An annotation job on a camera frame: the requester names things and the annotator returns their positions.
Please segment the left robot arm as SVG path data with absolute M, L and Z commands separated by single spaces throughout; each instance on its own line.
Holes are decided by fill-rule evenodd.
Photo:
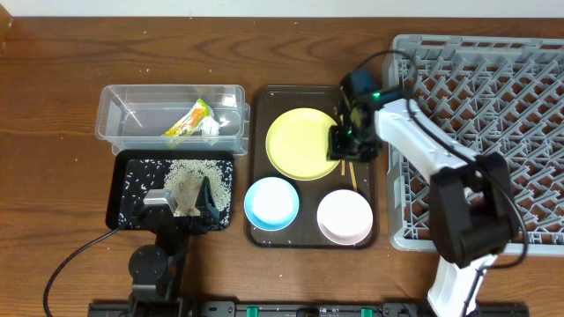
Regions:
M 219 210 L 212 198 L 211 184 L 204 177 L 196 207 L 200 214 L 182 220 L 174 215 L 177 202 L 167 189 L 151 189 L 134 219 L 155 235 L 155 242 L 138 248 L 129 261 L 132 293 L 125 310 L 128 317 L 191 316 L 190 301 L 180 295 L 182 271 L 188 253 L 188 239 L 205 234 L 219 222 Z

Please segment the green snack wrapper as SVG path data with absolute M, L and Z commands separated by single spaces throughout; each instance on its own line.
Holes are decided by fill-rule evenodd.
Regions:
M 198 99 L 180 120 L 163 133 L 163 136 L 190 136 L 196 132 L 205 118 L 212 117 L 213 110 L 202 99 Z

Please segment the white tissue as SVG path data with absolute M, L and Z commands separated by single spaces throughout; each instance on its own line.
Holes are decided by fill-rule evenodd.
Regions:
M 225 117 L 220 117 L 219 121 L 216 121 L 212 117 L 207 116 L 198 124 L 197 132 L 206 138 L 216 137 L 219 136 L 220 129 L 225 127 L 229 122 L 230 121 Z

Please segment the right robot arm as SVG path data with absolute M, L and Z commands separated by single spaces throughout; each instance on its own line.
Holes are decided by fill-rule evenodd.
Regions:
M 382 142 L 393 145 L 429 186 L 431 239 L 440 255 L 427 306 L 434 316 L 476 316 L 485 273 L 525 225 L 501 154 L 479 154 L 448 136 L 424 114 L 411 93 L 380 88 L 368 70 L 339 84 L 340 118 L 330 127 L 330 160 L 368 162 Z

